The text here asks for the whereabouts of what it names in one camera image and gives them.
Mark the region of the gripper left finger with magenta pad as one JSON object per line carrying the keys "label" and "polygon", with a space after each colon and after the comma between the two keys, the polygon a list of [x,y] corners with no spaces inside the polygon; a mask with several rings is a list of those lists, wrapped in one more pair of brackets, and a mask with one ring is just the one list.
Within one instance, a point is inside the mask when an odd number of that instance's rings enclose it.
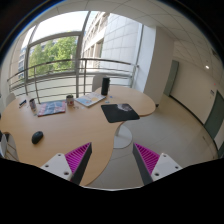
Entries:
{"label": "gripper left finger with magenta pad", "polygon": [[42,169],[79,185],[92,154],[92,144],[86,143],[66,154],[57,153]]}

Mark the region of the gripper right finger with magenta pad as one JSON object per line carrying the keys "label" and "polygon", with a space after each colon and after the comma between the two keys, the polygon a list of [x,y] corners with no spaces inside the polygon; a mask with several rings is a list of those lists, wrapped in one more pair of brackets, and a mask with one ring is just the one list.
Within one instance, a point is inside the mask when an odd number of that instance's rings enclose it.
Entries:
{"label": "gripper right finger with magenta pad", "polygon": [[145,185],[182,169],[168,154],[157,154],[137,143],[133,144],[133,155]]}

